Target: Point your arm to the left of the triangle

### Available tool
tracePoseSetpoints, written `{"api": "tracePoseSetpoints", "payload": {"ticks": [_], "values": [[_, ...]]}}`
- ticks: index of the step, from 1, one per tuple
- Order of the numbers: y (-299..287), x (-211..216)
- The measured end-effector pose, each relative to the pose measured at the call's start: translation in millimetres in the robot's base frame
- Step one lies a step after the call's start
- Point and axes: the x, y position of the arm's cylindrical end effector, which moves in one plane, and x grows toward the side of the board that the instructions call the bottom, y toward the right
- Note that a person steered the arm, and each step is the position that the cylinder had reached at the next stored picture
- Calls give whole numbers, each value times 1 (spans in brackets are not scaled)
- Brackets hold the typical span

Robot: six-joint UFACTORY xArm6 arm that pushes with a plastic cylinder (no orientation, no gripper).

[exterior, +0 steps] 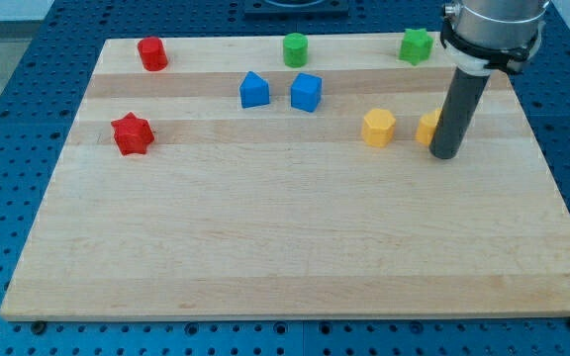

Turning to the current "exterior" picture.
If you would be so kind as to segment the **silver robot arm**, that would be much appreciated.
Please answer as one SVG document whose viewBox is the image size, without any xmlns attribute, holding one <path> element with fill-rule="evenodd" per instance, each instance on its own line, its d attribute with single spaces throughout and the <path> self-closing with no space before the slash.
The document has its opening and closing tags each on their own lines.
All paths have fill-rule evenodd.
<svg viewBox="0 0 570 356">
<path fill-rule="evenodd" d="M 464 73 L 518 74 L 538 52 L 549 0 L 452 0 L 442 6 L 440 42 Z"/>
</svg>

